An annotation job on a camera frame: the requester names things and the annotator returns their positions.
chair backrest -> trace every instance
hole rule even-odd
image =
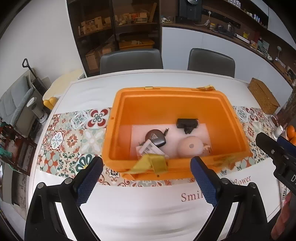
[[[158,49],[122,50],[101,57],[100,72],[108,74],[136,69],[163,69]]]
[[[235,61],[221,53],[194,48],[190,51],[187,70],[226,75],[234,78]]]

electric cord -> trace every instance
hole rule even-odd
[[[193,23],[194,25],[196,26],[208,26],[208,24],[210,23],[210,15],[211,15],[211,11],[209,11],[209,19],[204,23],[204,24],[195,24]]]

orange fruit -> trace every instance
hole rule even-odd
[[[291,142],[294,146],[296,146],[296,137],[293,137],[293,138],[290,140],[290,142]]]
[[[294,126],[288,126],[287,129],[287,137],[289,140],[291,140],[293,137],[295,137],[295,128]]]

grey sofa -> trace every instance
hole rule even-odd
[[[27,108],[27,102],[37,97],[37,105],[42,109],[41,94],[32,86],[33,74],[28,70],[19,77],[0,98],[0,117],[12,125],[20,134],[27,137],[36,119]]]

human hand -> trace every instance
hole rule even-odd
[[[286,222],[288,221],[288,219],[290,217],[289,204],[290,204],[291,197],[292,197],[292,192],[289,192],[287,194],[284,206],[281,209],[281,213],[276,221],[276,224],[272,228],[271,237],[273,240],[276,240],[285,230]]]

